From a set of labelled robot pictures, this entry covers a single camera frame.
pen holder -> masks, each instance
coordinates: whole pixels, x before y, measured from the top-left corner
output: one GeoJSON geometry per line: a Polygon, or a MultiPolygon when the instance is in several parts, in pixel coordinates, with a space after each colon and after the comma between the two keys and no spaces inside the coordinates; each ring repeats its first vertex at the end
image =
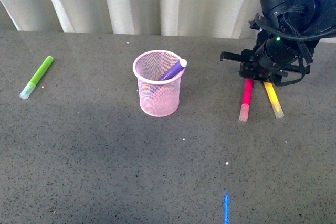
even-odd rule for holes
{"type": "Polygon", "coordinates": [[[145,52],[133,63],[138,79],[140,107],[151,116],[167,116],[177,110],[180,103],[180,84],[184,69],[172,79],[158,81],[175,63],[177,54],[165,50],[145,52]]]}

table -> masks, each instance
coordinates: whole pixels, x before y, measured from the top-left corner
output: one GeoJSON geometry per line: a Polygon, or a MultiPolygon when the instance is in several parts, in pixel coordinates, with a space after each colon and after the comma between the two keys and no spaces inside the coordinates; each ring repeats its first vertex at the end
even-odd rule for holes
{"type": "Polygon", "coordinates": [[[276,88],[284,118],[255,82],[243,123],[239,63],[219,57],[254,43],[0,31],[0,223],[223,223],[224,193],[230,223],[334,223],[336,45],[276,88]],[[165,118],[141,110],[132,72],[154,49],[188,60],[165,118]]]}

curtain fold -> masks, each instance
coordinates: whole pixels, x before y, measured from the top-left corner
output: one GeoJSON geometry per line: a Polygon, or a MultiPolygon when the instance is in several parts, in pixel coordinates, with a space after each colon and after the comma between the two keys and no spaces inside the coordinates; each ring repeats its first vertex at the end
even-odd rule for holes
{"type": "Polygon", "coordinates": [[[259,0],[0,0],[0,29],[255,38],[260,11],[259,0]]]}

